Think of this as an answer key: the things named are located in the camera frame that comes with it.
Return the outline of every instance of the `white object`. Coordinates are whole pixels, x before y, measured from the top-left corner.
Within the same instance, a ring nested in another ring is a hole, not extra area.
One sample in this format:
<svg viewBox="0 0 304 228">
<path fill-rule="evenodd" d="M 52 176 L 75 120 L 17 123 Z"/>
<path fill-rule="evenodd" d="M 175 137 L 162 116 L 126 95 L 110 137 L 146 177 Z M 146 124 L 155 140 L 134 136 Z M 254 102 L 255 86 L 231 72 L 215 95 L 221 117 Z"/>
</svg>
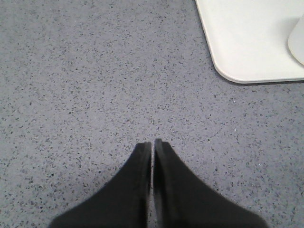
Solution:
<svg viewBox="0 0 304 228">
<path fill-rule="evenodd" d="M 304 0 L 196 0 L 216 70 L 237 83 L 304 80 L 288 37 Z"/>
<path fill-rule="evenodd" d="M 291 32 L 288 46 L 291 54 L 304 65 L 304 16 Z"/>
</svg>

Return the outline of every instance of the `white base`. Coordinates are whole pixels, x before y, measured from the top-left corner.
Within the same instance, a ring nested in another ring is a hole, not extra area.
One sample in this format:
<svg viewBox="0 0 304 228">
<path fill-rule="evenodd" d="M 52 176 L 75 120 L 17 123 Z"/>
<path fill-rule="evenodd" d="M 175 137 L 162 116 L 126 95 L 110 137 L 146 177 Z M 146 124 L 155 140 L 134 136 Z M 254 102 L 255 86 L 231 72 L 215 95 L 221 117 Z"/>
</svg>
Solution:
<svg viewBox="0 0 304 228">
<path fill-rule="evenodd" d="M 288 37 L 304 0 L 196 0 L 217 71 L 237 83 L 304 80 Z"/>
</svg>

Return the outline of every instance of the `speckled floor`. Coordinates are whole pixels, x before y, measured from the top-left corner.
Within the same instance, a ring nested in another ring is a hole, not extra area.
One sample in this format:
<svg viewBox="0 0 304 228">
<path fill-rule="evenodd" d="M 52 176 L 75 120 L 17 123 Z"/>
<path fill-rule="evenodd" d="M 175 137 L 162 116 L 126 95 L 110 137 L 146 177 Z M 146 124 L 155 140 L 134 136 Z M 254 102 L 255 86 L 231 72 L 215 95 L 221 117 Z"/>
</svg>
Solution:
<svg viewBox="0 0 304 228">
<path fill-rule="evenodd" d="M 304 227 L 304 83 L 224 80 L 194 1 L 4 1 L 0 21 L 0 227 L 46 227 L 158 137 L 270 227 Z"/>
</svg>

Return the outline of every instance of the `gray floor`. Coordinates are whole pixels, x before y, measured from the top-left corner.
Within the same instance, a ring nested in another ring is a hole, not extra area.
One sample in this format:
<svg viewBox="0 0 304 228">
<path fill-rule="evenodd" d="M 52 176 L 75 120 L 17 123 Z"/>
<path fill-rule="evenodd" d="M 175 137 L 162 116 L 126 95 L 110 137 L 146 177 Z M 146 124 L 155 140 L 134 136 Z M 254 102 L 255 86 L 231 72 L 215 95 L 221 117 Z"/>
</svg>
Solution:
<svg viewBox="0 0 304 228">
<path fill-rule="evenodd" d="M 0 21 L 0 227 L 46 227 L 158 137 L 270 227 L 304 227 L 304 83 L 223 79 L 194 1 L 4 1 Z"/>
</svg>

